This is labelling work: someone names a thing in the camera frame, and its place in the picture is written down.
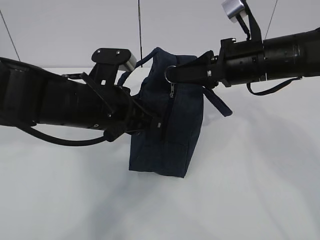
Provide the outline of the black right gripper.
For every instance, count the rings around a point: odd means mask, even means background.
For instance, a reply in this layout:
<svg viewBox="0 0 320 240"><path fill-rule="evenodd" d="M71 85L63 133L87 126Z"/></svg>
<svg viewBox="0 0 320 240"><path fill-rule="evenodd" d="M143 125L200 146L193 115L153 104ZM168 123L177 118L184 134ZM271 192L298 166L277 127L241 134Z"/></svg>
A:
<svg viewBox="0 0 320 240"><path fill-rule="evenodd" d="M236 42L234 38L220 41L220 51L212 63L214 51L209 50L187 63L166 68L166 80L177 84L194 84L214 89L265 81L264 47L261 40Z"/></svg>

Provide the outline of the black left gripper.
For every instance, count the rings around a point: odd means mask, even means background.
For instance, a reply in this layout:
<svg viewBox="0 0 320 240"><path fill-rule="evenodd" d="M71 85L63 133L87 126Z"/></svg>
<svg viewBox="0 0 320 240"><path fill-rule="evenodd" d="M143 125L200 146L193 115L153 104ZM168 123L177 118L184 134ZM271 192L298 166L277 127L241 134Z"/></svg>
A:
<svg viewBox="0 0 320 240"><path fill-rule="evenodd" d="M163 120L141 99L130 95L130 89L115 85L115 111L106 127L106 139L116 140L123 134L140 135L145 131L160 129Z"/></svg>

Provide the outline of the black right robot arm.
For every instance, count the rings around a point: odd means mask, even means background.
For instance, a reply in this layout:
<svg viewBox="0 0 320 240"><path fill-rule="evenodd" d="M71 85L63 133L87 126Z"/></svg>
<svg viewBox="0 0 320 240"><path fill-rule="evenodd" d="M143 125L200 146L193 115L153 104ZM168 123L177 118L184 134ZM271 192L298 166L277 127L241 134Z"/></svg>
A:
<svg viewBox="0 0 320 240"><path fill-rule="evenodd" d="M220 51L208 51L188 63L169 66L168 82L195 84L207 89L257 82L309 78L320 75L320 30L266 40L220 42Z"/></svg>

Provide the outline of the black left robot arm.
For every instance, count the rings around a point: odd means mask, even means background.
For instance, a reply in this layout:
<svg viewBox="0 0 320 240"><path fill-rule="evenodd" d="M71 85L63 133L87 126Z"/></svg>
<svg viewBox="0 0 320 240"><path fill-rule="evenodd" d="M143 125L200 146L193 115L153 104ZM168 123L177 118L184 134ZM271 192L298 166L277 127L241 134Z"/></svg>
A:
<svg viewBox="0 0 320 240"><path fill-rule="evenodd" d="M129 88L102 84L93 74L79 81L9 58L0 60L0 124L38 124L104 131L109 141L162 126Z"/></svg>

